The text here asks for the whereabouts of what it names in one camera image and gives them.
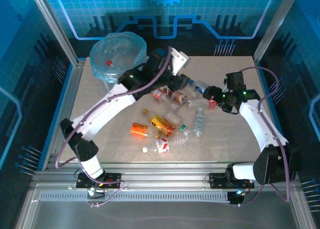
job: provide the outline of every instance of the glass wall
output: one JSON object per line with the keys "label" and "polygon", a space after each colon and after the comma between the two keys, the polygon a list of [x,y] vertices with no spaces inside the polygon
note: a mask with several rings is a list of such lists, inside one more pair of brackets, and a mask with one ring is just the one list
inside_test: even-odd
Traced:
{"label": "glass wall", "polygon": [[[320,183],[320,0],[296,0],[261,60],[280,78],[273,97],[283,132],[301,151],[302,182]],[[274,80],[265,73],[269,87]],[[305,188],[306,191],[316,187]],[[320,222],[319,193],[308,192],[310,209]]]}
{"label": "glass wall", "polygon": [[172,45],[189,56],[253,55],[281,2],[48,1],[80,58],[89,56],[92,45],[108,33],[124,31],[143,37],[149,51]]}
{"label": "glass wall", "polygon": [[34,0],[0,0],[0,8],[0,227],[11,229],[70,62]]}

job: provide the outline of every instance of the trash bin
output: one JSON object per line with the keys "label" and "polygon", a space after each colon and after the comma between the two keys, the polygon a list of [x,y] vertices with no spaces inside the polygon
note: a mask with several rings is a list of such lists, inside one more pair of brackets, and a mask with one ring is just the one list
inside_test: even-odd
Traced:
{"label": "trash bin", "polygon": [[117,83],[127,70],[147,61],[147,44],[133,32],[109,33],[93,45],[90,63],[93,75],[107,83]]}

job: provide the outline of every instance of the table surface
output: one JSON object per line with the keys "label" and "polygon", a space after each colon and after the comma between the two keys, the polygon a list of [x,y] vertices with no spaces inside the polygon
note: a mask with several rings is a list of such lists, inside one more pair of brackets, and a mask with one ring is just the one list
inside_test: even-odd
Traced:
{"label": "table surface", "polygon": [[[201,80],[208,85],[223,87],[227,73],[254,66],[250,56],[191,56],[188,65],[180,72],[193,80]],[[247,89],[255,89],[262,98],[264,95],[258,73],[255,69],[243,72]],[[93,76],[90,58],[86,59],[79,88],[73,105],[71,119],[80,116],[98,102],[108,92],[103,81]],[[267,104],[262,104],[270,116]],[[167,153],[143,153],[142,147],[154,143],[130,134],[132,123],[149,125],[142,114],[146,108],[162,115],[166,107],[152,97],[144,95],[140,100],[128,106],[110,120],[95,136],[93,141],[99,148],[101,163],[124,162],[253,162],[260,154],[258,142],[245,119],[240,115],[223,112],[219,107],[204,110],[204,133],[201,137],[192,137],[188,144],[173,148]],[[183,123],[192,128],[195,108],[182,106],[178,114]],[[62,154],[61,161],[74,157],[69,146]]]}

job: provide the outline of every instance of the enclosure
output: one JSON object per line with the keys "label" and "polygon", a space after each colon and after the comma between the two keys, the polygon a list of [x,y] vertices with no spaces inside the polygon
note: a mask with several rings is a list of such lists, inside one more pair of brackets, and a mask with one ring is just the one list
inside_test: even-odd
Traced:
{"label": "enclosure", "polygon": [[[319,2],[0,0],[1,228],[84,228],[89,219],[92,226],[108,220],[120,228],[317,228]],[[144,108],[166,110],[147,94],[93,139],[105,170],[121,173],[125,184],[110,203],[91,209],[87,190],[76,189],[78,163],[55,168],[64,142],[59,124],[82,115],[112,88],[94,77],[89,56],[96,42],[120,32],[142,37],[147,56],[168,46],[184,52],[189,62],[181,72],[210,86],[223,87],[227,73],[243,68],[271,69],[279,89],[263,107],[300,153],[291,202],[266,184],[251,205],[221,203],[218,195],[227,190],[211,189],[205,176],[223,173],[228,164],[254,162],[260,150],[246,120],[220,108],[204,111],[201,141],[193,137],[165,155],[143,153],[146,140],[133,138],[132,123],[145,122]],[[268,72],[252,69],[243,75],[247,88],[261,98],[275,89]],[[195,111],[185,106],[179,113],[192,127]],[[67,147],[61,162],[74,156]],[[285,193],[284,182],[276,186]],[[245,201],[258,191],[256,185]]]}

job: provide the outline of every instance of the purple cable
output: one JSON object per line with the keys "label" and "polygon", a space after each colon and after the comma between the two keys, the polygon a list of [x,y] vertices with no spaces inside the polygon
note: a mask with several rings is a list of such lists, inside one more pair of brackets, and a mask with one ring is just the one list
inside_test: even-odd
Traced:
{"label": "purple cable", "polygon": [[[62,146],[61,146],[61,149],[56,157],[56,160],[55,160],[55,168],[57,169],[60,169],[62,168],[64,165],[66,165],[67,163],[71,162],[72,160],[74,159],[77,159],[77,157],[73,157],[73,158],[70,158],[68,159],[67,161],[59,164],[59,161],[61,159],[61,156],[62,156],[62,153],[64,152],[68,142],[70,141],[70,139],[72,138],[72,136],[77,132],[77,130],[84,124],[84,122],[88,119],[88,117],[94,113],[98,108],[100,108],[101,106],[103,106],[104,104],[106,104],[107,102],[115,99],[115,98],[119,98],[119,97],[123,97],[123,96],[127,96],[127,95],[132,95],[134,93],[138,93],[138,92],[141,92],[142,90],[145,90],[147,89],[148,87],[150,87],[152,84],[154,84],[160,77],[161,75],[165,72],[165,70],[167,69],[168,65],[169,65],[169,61],[170,61],[170,58],[171,58],[171,46],[168,47],[168,55],[166,56],[165,58],[165,61],[164,61],[164,64],[161,68],[161,70],[158,72],[158,74],[149,82],[147,83],[146,85],[138,88],[138,89],[135,89],[135,90],[131,90],[131,91],[127,91],[127,92],[124,92],[124,93],[120,93],[118,95],[113,95],[111,97],[108,97],[106,100],[103,100],[101,101],[99,104],[97,104],[94,108],[92,108],[84,117],[83,119],[78,123],[78,125],[76,125],[76,127],[72,130],[72,132],[69,134],[69,136],[65,139],[65,141],[63,142]],[[117,184],[117,183],[123,183],[119,190],[117,190],[107,201],[101,203],[101,204],[98,204],[98,205],[92,205],[94,207],[99,207],[99,206],[102,206],[106,203],[108,203],[112,198],[114,198],[118,193],[119,191],[122,189],[122,187],[124,186],[124,181],[121,180],[121,181],[99,181],[99,180],[96,180],[94,178],[92,178],[83,168],[82,164],[78,161],[81,169],[83,170],[83,172],[85,173],[85,175],[93,182],[95,183],[99,183],[99,184]]]}
{"label": "purple cable", "polygon": [[[279,88],[279,80],[277,75],[270,69],[262,67],[262,66],[250,66],[250,67],[246,67],[242,70],[240,70],[240,72],[249,70],[249,69],[262,69],[264,71],[269,72],[275,79],[275,89],[268,95],[264,96],[258,103],[258,111],[261,110],[261,104],[264,100],[266,100],[268,97],[272,96],[274,93],[276,93],[276,91]],[[275,187],[275,185],[273,185],[271,183],[271,186],[275,189],[276,193],[285,201],[285,202],[290,202],[291,196],[290,196],[290,176],[289,176],[289,168],[288,168],[288,159],[287,159],[287,155],[286,155],[286,151],[284,146],[282,145],[280,139],[277,136],[277,133],[275,132],[275,130],[272,128],[272,126],[270,125],[270,123],[268,122],[267,118],[265,117],[265,115],[263,115],[262,113],[260,114],[262,120],[265,122],[266,126],[270,129],[273,137],[275,138],[276,142],[279,144],[280,150],[281,150],[281,154],[282,154],[282,158],[283,158],[283,164],[284,164],[284,174],[285,174],[285,187],[286,187],[286,198],[281,194],[281,192]]]}

